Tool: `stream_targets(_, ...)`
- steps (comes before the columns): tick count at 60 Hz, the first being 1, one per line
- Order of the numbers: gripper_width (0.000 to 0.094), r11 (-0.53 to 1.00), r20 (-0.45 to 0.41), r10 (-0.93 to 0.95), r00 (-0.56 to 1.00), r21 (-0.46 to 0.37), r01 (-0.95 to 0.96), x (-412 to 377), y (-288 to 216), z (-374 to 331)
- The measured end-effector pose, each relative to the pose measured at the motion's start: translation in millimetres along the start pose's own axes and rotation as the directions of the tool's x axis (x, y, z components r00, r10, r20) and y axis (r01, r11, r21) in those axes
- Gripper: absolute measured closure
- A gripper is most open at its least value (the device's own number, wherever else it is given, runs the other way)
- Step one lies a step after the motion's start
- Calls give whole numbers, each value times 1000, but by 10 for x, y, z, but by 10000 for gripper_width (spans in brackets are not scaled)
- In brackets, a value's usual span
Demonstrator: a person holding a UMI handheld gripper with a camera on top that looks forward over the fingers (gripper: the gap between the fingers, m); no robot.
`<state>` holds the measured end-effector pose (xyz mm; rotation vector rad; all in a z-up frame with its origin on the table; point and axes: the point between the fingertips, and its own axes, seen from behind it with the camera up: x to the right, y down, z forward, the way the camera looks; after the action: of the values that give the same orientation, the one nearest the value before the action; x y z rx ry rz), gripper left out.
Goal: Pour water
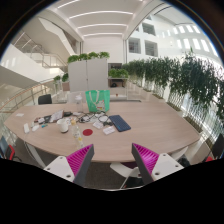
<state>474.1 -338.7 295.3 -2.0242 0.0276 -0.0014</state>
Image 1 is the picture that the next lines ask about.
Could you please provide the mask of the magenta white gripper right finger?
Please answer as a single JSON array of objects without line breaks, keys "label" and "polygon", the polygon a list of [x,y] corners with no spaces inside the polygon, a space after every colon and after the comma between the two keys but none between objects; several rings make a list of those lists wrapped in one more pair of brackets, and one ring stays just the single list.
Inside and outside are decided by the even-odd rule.
[{"label": "magenta white gripper right finger", "polygon": [[136,143],[132,144],[132,155],[145,185],[183,169],[167,153],[158,154]]}]

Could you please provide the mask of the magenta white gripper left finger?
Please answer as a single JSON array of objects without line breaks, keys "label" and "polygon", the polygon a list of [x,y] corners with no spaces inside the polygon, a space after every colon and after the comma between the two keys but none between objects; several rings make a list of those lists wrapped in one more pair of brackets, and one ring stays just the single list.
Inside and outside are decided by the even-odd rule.
[{"label": "magenta white gripper left finger", "polygon": [[90,144],[67,157],[58,156],[44,170],[82,186],[93,155],[94,145]]}]

